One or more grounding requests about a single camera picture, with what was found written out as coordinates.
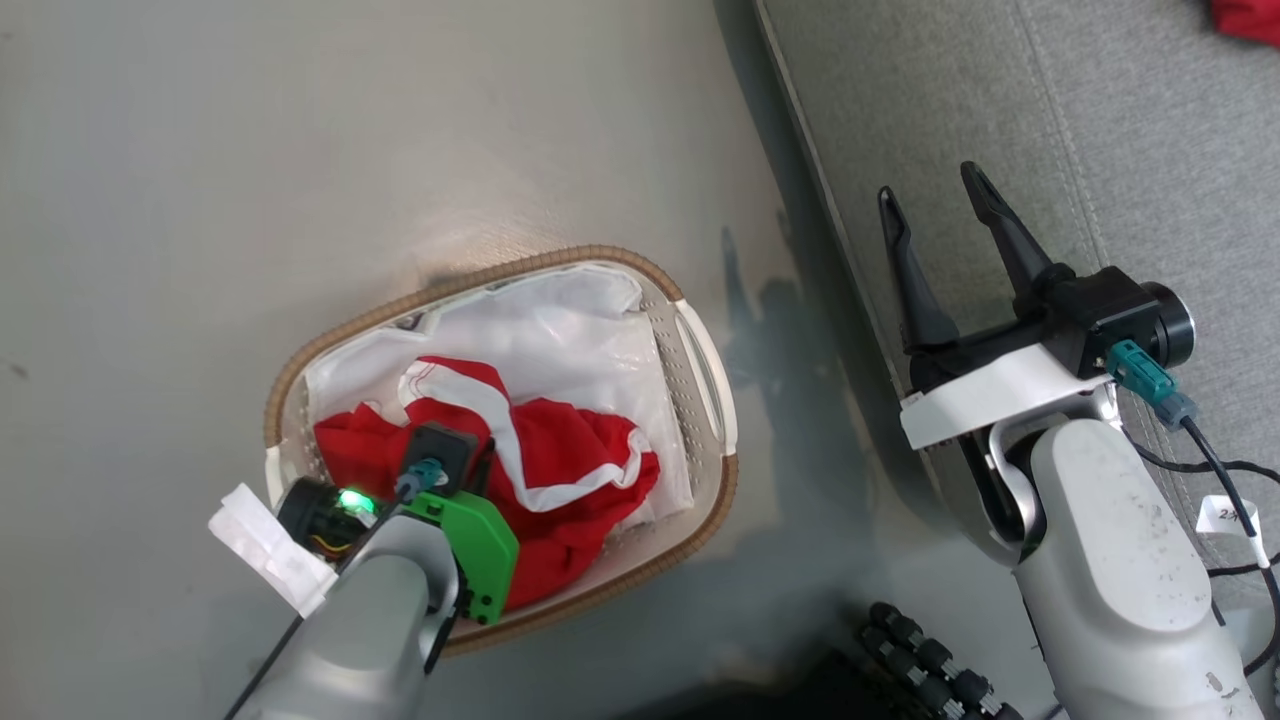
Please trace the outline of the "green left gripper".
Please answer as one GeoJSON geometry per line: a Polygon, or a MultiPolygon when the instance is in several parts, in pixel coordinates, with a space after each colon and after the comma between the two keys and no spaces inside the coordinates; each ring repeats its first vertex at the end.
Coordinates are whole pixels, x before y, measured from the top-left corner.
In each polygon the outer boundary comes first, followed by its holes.
{"type": "Polygon", "coordinates": [[[422,492],[407,506],[408,512],[443,530],[466,584],[463,615],[484,626],[503,616],[520,552],[498,507],[483,497],[488,496],[495,460],[495,439],[489,438],[474,460],[470,492],[422,492]]]}

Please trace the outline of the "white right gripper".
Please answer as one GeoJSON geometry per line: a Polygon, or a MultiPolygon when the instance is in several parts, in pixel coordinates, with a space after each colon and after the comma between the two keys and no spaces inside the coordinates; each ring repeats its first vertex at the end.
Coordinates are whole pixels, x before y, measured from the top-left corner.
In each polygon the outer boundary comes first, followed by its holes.
{"type": "MultiPolygon", "coordinates": [[[[975,218],[991,232],[1010,279],[1015,316],[1023,319],[1038,313],[1050,288],[1074,279],[1075,270],[1050,259],[977,163],[963,163],[960,176],[975,218]]],[[[959,340],[957,327],[931,288],[913,243],[911,228],[890,187],[879,190],[878,209],[899,297],[904,350],[919,354],[954,345],[959,340]]],[[[911,396],[902,402],[900,424],[910,448],[924,450],[1091,392],[1110,380],[1111,375],[1105,372],[1080,378],[1047,347],[1036,343],[911,396]]]]}

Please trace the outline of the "red and white garment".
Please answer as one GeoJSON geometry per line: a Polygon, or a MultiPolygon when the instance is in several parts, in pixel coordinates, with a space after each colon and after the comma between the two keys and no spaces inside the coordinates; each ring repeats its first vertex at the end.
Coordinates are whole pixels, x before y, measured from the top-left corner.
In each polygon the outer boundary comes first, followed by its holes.
{"type": "Polygon", "coordinates": [[[413,430],[436,423],[493,441],[486,493],[518,541],[509,610],[579,580],[660,477],[657,454],[627,418],[549,398],[517,404],[484,363],[419,357],[402,374],[397,398],[404,411],[398,421],[362,402],[315,425],[332,479],[389,498],[413,430]]]}

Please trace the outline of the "grey fabric sofa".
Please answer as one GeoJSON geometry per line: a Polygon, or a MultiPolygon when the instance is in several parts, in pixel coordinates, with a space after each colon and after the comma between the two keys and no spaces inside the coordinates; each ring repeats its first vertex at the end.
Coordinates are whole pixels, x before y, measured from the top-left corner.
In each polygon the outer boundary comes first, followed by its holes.
{"type": "Polygon", "coordinates": [[[1207,0],[756,0],[765,46],[851,283],[832,332],[886,466],[956,544],[963,578],[1016,596],[963,454],[913,452],[908,360],[876,196],[891,187],[960,332],[1012,290],[960,165],[977,163],[1048,255],[1175,291],[1178,370],[1216,450],[1280,470],[1280,49],[1213,28],[1207,0]]]}

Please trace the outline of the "white tape label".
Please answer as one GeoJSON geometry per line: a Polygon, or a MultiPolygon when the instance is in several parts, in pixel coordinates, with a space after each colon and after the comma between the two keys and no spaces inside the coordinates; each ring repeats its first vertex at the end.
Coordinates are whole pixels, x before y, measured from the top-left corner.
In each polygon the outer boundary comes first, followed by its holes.
{"type": "Polygon", "coordinates": [[[207,528],[301,618],[323,605],[338,579],[335,570],[298,544],[243,483],[221,498],[207,528]]]}

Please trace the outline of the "white laundry basket brown rim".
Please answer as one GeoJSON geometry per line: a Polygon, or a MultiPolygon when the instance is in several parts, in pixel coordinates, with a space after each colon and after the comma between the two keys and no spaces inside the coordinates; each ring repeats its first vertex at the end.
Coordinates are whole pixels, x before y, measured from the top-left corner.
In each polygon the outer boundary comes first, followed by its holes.
{"type": "Polygon", "coordinates": [[[449,301],[471,299],[517,279],[573,266],[611,266],[641,288],[640,309],[654,325],[671,407],[678,423],[684,462],[692,483],[694,506],[673,518],[626,530],[607,542],[603,557],[563,594],[511,619],[488,625],[462,621],[445,655],[475,652],[539,632],[605,603],[700,551],[723,525],[739,483],[737,418],[730,378],[701,318],[682,290],[655,263],[627,249],[589,245],[512,258],[468,272],[448,272],[422,288],[337,325],[298,350],[284,365],[268,396],[264,418],[268,497],[282,501],[294,479],[326,478],[305,401],[311,391],[305,369],[320,357],[376,328],[429,313],[449,301]]]}

